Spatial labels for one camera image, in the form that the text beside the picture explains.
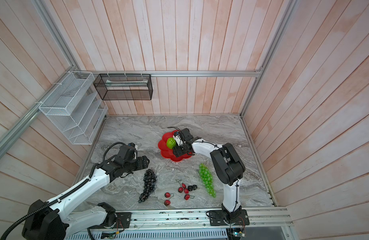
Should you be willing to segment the green custard apple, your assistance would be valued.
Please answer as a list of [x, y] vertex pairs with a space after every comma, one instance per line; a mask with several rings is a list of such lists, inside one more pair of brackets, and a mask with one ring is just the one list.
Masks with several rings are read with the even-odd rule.
[[167, 141], [166, 141], [166, 146], [167, 146], [169, 149], [171, 149], [171, 150], [172, 150], [176, 145], [177, 145], [176, 140], [175, 140], [173, 137], [171, 137], [171, 138], [167, 139]]

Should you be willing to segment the black grape bunch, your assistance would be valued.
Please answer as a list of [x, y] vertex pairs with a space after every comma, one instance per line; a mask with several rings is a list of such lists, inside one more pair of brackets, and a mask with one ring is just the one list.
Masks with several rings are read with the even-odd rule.
[[139, 203], [145, 202], [148, 197], [155, 191], [157, 176], [152, 169], [148, 169], [143, 177], [143, 192], [139, 196]]

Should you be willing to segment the green grape bunch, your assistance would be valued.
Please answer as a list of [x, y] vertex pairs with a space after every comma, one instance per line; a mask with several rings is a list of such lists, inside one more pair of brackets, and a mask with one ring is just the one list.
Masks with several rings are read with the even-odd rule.
[[211, 174], [211, 171], [209, 170], [209, 168], [205, 165], [205, 164], [200, 164], [199, 165], [199, 175], [200, 178], [206, 188], [206, 191], [208, 192], [208, 194], [210, 196], [212, 196], [213, 198], [216, 197], [216, 192], [214, 190], [214, 185], [213, 185], [213, 177]]

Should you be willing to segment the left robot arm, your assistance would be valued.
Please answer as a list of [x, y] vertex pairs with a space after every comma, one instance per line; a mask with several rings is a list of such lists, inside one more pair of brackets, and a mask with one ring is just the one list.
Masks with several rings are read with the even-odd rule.
[[73, 211], [88, 197], [117, 178], [125, 178], [136, 171], [148, 168], [150, 160], [139, 156], [133, 143], [118, 142], [118, 154], [95, 164], [89, 175], [65, 192], [46, 202], [38, 200], [28, 209], [27, 215], [14, 222], [1, 236], [6, 240], [20, 224], [26, 240], [64, 240], [94, 226], [113, 228], [119, 217], [115, 208], [99, 203], [94, 208], [75, 214]]

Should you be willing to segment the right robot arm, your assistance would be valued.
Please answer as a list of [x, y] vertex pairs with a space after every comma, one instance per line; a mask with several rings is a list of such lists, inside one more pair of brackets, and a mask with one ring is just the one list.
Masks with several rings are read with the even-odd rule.
[[240, 184], [245, 166], [232, 144], [218, 145], [200, 137], [191, 135], [189, 129], [177, 130], [173, 133], [176, 146], [173, 154], [176, 157], [201, 154], [212, 160], [218, 179], [224, 184], [221, 216], [232, 221], [242, 213], [239, 199]]

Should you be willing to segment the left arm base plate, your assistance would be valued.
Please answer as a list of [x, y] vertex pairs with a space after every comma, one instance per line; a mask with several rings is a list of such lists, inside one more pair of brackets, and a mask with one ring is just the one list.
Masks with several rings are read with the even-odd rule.
[[116, 212], [106, 217], [100, 225], [94, 225], [91, 229], [128, 229], [131, 221], [131, 212]]

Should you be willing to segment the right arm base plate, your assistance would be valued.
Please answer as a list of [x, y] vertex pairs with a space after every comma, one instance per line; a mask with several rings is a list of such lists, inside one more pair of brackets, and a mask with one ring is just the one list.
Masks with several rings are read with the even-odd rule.
[[211, 210], [206, 212], [211, 226], [249, 226], [248, 213], [239, 208], [233, 213], [227, 210]]

